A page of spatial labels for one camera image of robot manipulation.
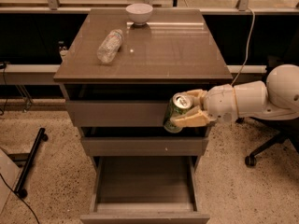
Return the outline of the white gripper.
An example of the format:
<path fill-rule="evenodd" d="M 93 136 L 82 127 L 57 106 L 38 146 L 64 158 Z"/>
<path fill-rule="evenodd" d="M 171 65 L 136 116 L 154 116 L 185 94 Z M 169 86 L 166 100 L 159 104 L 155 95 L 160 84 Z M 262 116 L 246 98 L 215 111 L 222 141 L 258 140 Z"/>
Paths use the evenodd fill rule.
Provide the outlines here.
<path fill-rule="evenodd" d="M 238 119 L 235 90 L 229 85 L 215 86 L 209 91 L 187 91 L 195 106 L 183 115 L 170 118 L 177 127 L 204 127 L 212 121 L 232 122 Z"/>

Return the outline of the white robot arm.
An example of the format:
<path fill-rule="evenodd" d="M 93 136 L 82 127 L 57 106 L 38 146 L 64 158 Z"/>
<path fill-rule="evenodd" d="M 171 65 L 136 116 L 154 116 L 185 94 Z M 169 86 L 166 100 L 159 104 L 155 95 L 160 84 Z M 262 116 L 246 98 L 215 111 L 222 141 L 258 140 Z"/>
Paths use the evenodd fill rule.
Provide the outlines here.
<path fill-rule="evenodd" d="M 181 128 L 203 127 L 210 122 L 233 122 L 253 117 L 289 120 L 299 117 L 299 67 L 283 64 L 274 68 L 266 82 L 215 86 L 209 91 L 191 90 L 193 108 L 171 118 Z"/>

